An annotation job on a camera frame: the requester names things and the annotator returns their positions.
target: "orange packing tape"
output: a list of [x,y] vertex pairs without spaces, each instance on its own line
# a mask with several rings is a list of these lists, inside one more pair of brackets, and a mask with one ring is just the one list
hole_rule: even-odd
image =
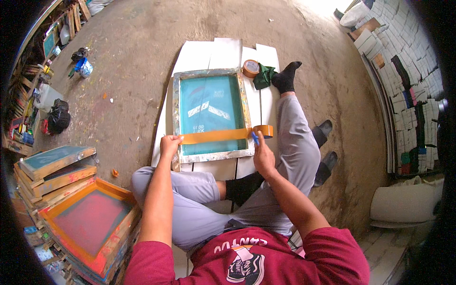
[[259,73],[258,62],[253,59],[246,60],[242,66],[242,73],[248,78],[255,78]]
[[193,133],[183,134],[184,140],[181,145],[194,145],[210,141],[224,141],[224,140],[241,140],[252,137],[252,131],[263,133],[265,139],[272,138],[273,128],[270,125],[259,125],[253,128],[236,129],[236,130],[215,130],[206,133]]

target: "black sock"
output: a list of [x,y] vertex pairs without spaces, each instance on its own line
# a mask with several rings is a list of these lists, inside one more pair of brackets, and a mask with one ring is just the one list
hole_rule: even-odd
[[239,207],[260,187],[264,178],[258,173],[252,173],[246,177],[227,180],[226,199],[235,202]]
[[280,94],[294,91],[293,81],[295,79],[295,70],[301,66],[302,62],[290,62],[281,73],[272,77],[271,83],[276,86]]

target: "man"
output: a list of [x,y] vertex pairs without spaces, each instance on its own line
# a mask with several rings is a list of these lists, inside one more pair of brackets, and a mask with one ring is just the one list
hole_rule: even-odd
[[[157,167],[143,167],[132,177],[143,217],[126,285],[368,283],[369,266],[350,232],[332,228],[307,198],[320,152],[295,96],[293,81],[300,65],[290,63],[272,80],[281,94],[277,168],[261,132],[254,155],[259,174],[235,181],[170,171],[181,138],[161,139]],[[202,205],[225,198],[237,200],[240,208],[223,215]],[[305,259],[287,244],[292,225],[301,234]],[[172,242],[193,262],[186,278],[175,280]]]

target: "sneaker graphic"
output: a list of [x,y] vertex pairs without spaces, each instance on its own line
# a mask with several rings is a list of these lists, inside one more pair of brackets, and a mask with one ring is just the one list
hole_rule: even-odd
[[237,256],[228,268],[227,281],[239,283],[244,281],[245,276],[242,272],[242,260]]
[[242,264],[242,273],[245,275],[245,285],[258,285],[264,277],[264,255],[253,254]]

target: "maroon t-shirt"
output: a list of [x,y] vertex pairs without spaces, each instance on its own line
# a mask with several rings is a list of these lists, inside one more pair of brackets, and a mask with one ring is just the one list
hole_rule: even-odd
[[261,228],[221,234],[192,255],[193,271],[175,280],[171,248],[140,242],[133,248],[125,285],[146,284],[368,284],[369,265],[350,231],[319,228],[303,240],[305,259],[287,237]]

